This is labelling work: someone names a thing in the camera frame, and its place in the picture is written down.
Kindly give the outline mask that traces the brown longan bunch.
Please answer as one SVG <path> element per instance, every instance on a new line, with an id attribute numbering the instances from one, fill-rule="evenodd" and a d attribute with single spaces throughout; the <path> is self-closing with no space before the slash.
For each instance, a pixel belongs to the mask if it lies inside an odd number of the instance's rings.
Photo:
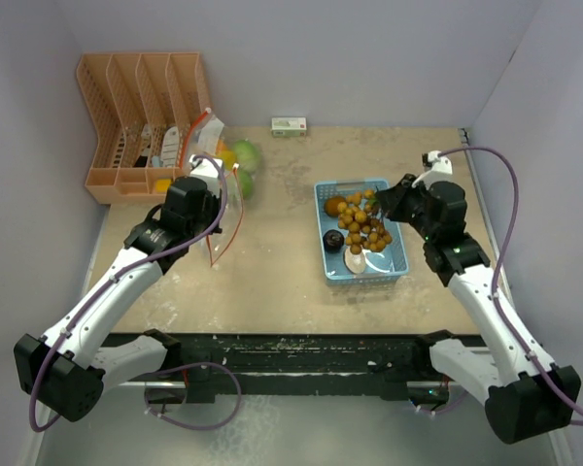
<path id="1" fill-rule="evenodd" d="M 351 255 L 382 252 L 393 242 L 380 217 L 375 190 L 355 192 L 339 200 L 335 207 L 338 226 L 347 232 L 345 245 Z"/>

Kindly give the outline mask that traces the green cabbage front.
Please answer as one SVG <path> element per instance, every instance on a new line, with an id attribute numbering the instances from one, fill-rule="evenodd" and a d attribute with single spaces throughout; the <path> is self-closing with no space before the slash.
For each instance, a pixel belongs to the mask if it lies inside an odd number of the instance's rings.
<path id="1" fill-rule="evenodd" d="M 254 180 L 252 175 L 248 171 L 238 168 L 236 177 L 243 198 L 249 200 L 254 194 Z"/>

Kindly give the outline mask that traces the green cabbage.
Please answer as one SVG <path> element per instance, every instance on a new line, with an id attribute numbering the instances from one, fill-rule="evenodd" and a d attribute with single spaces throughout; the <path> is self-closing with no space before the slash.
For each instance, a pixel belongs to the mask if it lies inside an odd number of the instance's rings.
<path id="1" fill-rule="evenodd" d="M 236 155 L 239 166 L 249 173 L 258 171 L 261 165 L 261 154 L 257 147 L 248 140 L 236 141 L 231 150 Z"/>
<path id="2" fill-rule="evenodd" d="M 243 198 L 249 200 L 254 194 L 254 180 L 252 175 L 248 171 L 238 168 L 236 177 Z"/>

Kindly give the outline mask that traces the brown kiwi fruit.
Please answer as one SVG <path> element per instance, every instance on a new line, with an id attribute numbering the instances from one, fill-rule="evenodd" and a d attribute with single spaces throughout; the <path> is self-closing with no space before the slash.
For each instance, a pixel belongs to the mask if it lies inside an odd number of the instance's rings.
<path id="1" fill-rule="evenodd" d="M 340 214 L 339 205 L 343 203 L 347 206 L 346 199 L 342 196 L 333 196 L 325 200 L 324 211 L 330 217 L 338 217 Z"/>

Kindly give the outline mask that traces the yellow starfruit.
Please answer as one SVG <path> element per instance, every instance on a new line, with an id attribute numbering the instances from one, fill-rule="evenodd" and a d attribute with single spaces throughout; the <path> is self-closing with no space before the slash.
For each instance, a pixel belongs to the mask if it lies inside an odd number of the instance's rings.
<path id="1" fill-rule="evenodd" d="M 237 163 L 237 156 L 233 150 L 219 152 L 217 158 L 223 162 L 224 169 L 227 171 L 231 171 Z"/>

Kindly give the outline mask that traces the orange fruit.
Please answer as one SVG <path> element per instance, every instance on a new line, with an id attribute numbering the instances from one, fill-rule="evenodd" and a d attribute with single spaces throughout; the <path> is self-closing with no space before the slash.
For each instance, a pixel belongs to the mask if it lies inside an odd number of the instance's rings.
<path id="1" fill-rule="evenodd" d="M 222 152 L 227 150 L 227 146 L 224 142 L 224 140 L 218 140 L 217 142 L 217 146 L 216 146 L 216 153 Z"/>

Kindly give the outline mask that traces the clear orange zip bag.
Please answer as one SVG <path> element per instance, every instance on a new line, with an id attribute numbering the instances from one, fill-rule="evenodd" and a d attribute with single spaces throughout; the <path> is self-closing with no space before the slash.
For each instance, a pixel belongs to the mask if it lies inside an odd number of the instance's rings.
<path id="1" fill-rule="evenodd" d="M 246 139 L 227 135 L 226 125 L 211 108 L 206 108 L 191 125 L 178 156 L 178 166 L 185 173 L 196 170 L 196 155 L 206 154 L 217 159 L 227 175 L 237 181 L 242 198 L 250 200 L 255 192 L 257 173 L 262 166 L 261 151 Z"/>

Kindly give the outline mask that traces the dark purple fruit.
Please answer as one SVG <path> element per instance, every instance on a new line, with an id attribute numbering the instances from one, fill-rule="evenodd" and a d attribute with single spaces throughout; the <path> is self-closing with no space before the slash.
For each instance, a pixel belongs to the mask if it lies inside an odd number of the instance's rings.
<path id="1" fill-rule="evenodd" d="M 323 236 L 323 246 L 325 252 L 327 253 L 337 253 L 341 251 L 344 245 L 345 237 L 338 230 L 335 229 L 327 230 L 327 232 Z"/>

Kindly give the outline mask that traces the beige mushroom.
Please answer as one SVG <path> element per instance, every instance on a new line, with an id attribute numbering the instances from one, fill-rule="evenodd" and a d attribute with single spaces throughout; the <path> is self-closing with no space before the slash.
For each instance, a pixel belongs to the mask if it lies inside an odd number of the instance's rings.
<path id="1" fill-rule="evenodd" d="M 365 256 L 362 251 L 356 253 L 356 245 L 347 247 L 344 251 L 344 264 L 354 275 L 362 274 L 366 268 Z"/>

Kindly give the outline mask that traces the green cabbage back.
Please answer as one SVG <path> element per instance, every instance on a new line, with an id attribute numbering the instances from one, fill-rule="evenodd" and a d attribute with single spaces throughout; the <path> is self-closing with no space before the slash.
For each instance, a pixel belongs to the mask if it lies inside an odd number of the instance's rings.
<path id="1" fill-rule="evenodd" d="M 248 140 L 236 141 L 231 150 L 236 155 L 239 166 L 249 173 L 258 171 L 261 165 L 261 154 L 257 147 Z"/>

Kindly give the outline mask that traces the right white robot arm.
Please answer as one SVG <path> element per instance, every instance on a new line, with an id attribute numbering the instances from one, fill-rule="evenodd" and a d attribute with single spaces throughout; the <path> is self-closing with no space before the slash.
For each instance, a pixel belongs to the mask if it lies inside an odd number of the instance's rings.
<path id="1" fill-rule="evenodd" d="M 506 444 L 568 426 L 580 377 L 555 362 L 498 288 L 488 255 L 465 230 L 464 190 L 447 181 L 424 186 L 408 174 L 377 191 L 376 202 L 385 218 L 409 224 L 422 237 L 427 265 L 463 305 L 492 356 L 475 354 L 447 331 L 434 332 L 413 355 L 414 372 L 459 383 Z"/>

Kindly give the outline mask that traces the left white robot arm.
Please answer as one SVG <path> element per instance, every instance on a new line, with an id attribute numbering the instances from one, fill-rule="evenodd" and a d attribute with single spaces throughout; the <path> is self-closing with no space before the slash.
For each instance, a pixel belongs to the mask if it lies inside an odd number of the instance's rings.
<path id="1" fill-rule="evenodd" d="M 86 416 L 101 396 L 145 374 L 177 376 L 181 345 L 155 329 L 107 347 L 115 325 L 153 284 L 189 252 L 220 232 L 228 189 L 223 178 L 180 177 L 123 242 L 107 272 L 59 322 L 35 338 L 23 335 L 14 356 L 21 389 L 30 396 L 28 420 L 41 433 L 57 419 Z"/>

